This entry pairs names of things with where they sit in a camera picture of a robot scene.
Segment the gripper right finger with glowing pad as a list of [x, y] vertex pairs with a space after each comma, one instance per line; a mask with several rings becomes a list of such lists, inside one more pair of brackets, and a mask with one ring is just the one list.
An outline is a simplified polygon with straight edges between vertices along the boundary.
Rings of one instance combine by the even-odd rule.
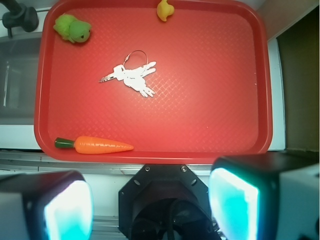
[[228, 240], [317, 240], [319, 154], [221, 156], [211, 168], [208, 200]]

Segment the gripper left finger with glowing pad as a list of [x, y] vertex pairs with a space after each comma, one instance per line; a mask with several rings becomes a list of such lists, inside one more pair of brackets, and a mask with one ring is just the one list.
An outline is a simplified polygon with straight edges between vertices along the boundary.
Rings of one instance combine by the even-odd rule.
[[88, 240], [93, 218], [92, 190], [78, 171], [0, 177], [2, 240]]

